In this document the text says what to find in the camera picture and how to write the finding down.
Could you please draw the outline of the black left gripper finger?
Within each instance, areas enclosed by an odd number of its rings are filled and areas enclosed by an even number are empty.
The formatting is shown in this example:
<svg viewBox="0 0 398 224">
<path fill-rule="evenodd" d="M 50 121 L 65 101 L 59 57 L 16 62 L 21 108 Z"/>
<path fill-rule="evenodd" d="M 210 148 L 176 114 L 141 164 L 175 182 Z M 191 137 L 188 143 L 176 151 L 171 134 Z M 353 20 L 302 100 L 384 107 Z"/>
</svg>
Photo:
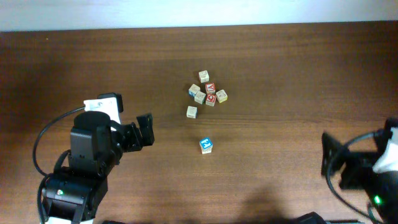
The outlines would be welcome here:
<svg viewBox="0 0 398 224">
<path fill-rule="evenodd" d="M 153 116 L 151 113 L 147 113 L 137 117 L 139 123 L 139 130 L 142 136 L 142 145 L 151 146 L 155 141 L 153 131 Z"/>
<path fill-rule="evenodd" d="M 125 152 L 136 152 L 141 151 L 142 136 L 139 128 L 135 123 L 127 124 L 124 126 L 124 137 L 125 137 Z"/>
</svg>

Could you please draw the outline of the wooden letter X block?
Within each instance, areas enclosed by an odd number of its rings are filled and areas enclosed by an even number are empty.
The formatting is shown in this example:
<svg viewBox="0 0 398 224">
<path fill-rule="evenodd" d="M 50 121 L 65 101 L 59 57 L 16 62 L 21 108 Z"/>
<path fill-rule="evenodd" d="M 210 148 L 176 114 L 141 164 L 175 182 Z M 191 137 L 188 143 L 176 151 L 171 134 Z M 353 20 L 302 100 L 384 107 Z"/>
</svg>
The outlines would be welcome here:
<svg viewBox="0 0 398 224">
<path fill-rule="evenodd" d="M 213 143 L 210 138 L 203 138 L 200 140 L 200 147 L 202 151 L 208 151 L 213 147 Z"/>
</svg>

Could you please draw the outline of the wooden block green side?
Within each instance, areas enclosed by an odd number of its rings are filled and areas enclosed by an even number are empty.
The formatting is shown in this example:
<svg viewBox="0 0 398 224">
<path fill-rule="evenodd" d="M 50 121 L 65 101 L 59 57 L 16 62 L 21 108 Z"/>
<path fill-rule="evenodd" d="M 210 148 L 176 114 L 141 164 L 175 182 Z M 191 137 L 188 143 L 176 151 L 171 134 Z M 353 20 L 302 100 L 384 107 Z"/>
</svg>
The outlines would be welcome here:
<svg viewBox="0 0 398 224">
<path fill-rule="evenodd" d="M 212 148 L 210 148 L 210 149 L 202 149 L 201 150 L 201 153 L 202 154 L 209 154 L 209 153 L 211 153 L 212 152 Z"/>
</svg>

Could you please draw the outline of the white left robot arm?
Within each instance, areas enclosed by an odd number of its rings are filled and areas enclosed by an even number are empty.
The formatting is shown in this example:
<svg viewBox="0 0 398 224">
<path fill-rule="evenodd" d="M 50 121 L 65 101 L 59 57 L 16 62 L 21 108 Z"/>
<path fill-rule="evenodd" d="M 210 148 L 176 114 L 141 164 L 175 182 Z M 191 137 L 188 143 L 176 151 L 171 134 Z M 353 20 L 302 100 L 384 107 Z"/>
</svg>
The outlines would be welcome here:
<svg viewBox="0 0 398 224">
<path fill-rule="evenodd" d="M 93 223 L 108 191 L 108 175 L 123 154 L 154 143 L 153 116 L 122 124 L 122 96 L 105 93 L 74 110 L 70 148 L 44 174 L 37 192 L 41 223 Z"/>
</svg>

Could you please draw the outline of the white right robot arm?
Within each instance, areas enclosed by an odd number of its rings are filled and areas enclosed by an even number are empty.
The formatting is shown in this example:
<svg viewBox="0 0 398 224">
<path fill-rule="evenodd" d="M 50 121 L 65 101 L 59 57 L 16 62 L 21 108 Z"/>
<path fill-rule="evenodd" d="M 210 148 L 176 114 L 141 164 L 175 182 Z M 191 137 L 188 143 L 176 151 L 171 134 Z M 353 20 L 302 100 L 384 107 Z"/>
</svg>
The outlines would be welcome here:
<svg viewBox="0 0 398 224">
<path fill-rule="evenodd" d="M 357 142 L 372 139 L 377 150 L 351 152 L 349 147 Z M 382 129 L 371 131 L 346 143 L 333 136 L 322 134 L 321 176 L 330 192 L 352 211 L 372 223 L 397 223 L 397 119 L 386 119 Z M 334 188 L 331 178 L 342 170 L 341 190 L 364 190 L 369 197 L 367 211 L 361 211 L 345 200 Z"/>
</svg>

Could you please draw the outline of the wooden block lower left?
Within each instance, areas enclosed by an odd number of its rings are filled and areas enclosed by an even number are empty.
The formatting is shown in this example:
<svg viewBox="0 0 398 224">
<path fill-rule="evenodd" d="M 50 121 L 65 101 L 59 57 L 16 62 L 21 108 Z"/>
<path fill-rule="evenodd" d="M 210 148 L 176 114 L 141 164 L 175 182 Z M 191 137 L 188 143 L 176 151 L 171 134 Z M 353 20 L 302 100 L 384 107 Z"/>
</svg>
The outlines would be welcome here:
<svg viewBox="0 0 398 224">
<path fill-rule="evenodd" d="M 195 106 L 188 106 L 186 116 L 188 118 L 196 119 L 198 113 L 198 108 Z"/>
</svg>

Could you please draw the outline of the wooden block blue side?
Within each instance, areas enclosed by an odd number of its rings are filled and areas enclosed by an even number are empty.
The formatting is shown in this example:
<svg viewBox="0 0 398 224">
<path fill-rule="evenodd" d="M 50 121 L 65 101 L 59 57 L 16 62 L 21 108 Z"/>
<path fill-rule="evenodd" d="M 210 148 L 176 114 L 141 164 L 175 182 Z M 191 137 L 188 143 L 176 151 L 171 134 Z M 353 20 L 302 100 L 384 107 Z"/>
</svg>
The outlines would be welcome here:
<svg viewBox="0 0 398 224">
<path fill-rule="evenodd" d="M 189 94 L 191 97 L 195 97 L 195 95 L 196 95 L 199 91 L 200 91 L 200 87 L 199 87 L 198 85 L 196 85 L 196 84 L 192 84 L 192 85 L 190 86 L 190 88 L 188 89 L 188 94 Z"/>
</svg>

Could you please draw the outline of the plain wooden block centre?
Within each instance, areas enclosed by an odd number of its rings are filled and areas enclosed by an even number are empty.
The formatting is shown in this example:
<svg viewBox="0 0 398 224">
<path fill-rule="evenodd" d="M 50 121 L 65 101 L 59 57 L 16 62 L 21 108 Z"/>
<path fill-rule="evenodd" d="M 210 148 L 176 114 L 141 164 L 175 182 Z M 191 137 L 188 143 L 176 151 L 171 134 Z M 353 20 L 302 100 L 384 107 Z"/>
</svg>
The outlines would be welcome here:
<svg viewBox="0 0 398 224">
<path fill-rule="evenodd" d="M 202 105 L 206 100 L 206 94 L 204 92 L 198 91 L 194 97 L 194 100 Z"/>
</svg>

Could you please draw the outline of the red letter Q block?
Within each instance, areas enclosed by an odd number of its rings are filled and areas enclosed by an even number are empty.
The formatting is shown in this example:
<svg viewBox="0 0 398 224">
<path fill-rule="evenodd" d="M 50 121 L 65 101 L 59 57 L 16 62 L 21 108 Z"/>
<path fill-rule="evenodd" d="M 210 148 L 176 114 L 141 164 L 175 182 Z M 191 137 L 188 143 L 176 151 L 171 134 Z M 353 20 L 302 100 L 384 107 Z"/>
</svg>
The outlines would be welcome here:
<svg viewBox="0 0 398 224">
<path fill-rule="evenodd" d="M 208 106 L 214 106 L 216 102 L 216 95 L 207 94 L 205 103 Z"/>
</svg>

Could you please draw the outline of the red letter V block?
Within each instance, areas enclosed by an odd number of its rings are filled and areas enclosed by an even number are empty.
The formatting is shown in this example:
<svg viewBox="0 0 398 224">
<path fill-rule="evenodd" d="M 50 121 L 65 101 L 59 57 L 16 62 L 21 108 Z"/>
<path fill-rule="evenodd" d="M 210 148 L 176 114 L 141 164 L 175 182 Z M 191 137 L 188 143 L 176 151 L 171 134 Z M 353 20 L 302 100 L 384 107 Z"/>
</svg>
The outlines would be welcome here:
<svg viewBox="0 0 398 224">
<path fill-rule="evenodd" d="M 216 93 L 216 88 L 214 83 L 206 83 L 205 84 L 205 91 L 208 95 L 214 95 Z"/>
</svg>

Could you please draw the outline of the wooden block top middle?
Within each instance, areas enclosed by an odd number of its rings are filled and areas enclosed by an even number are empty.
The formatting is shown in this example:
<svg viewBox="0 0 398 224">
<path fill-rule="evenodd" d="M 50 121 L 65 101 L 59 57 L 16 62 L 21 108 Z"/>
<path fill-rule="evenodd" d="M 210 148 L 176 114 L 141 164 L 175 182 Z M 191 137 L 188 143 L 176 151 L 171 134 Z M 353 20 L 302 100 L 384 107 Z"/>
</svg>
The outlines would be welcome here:
<svg viewBox="0 0 398 224">
<path fill-rule="evenodd" d="M 210 76 L 207 70 L 198 72 L 198 77 L 201 83 L 206 83 L 210 80 Z"/>
</svg>

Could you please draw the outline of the wooden block yellow side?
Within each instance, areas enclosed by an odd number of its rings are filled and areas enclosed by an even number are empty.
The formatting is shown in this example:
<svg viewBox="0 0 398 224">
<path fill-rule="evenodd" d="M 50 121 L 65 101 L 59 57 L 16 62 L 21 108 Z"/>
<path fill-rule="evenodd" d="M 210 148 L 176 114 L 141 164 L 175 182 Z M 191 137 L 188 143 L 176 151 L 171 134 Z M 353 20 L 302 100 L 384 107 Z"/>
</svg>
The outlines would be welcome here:
<svg viewBox="0 0 398 224">
<path fill-rule="evenodd" d="M 220 90 L 216 92 L 216 98 L 219 103 L 222 103 L 228 99 L 228 95 L 224 90 Z"/>
</svg>

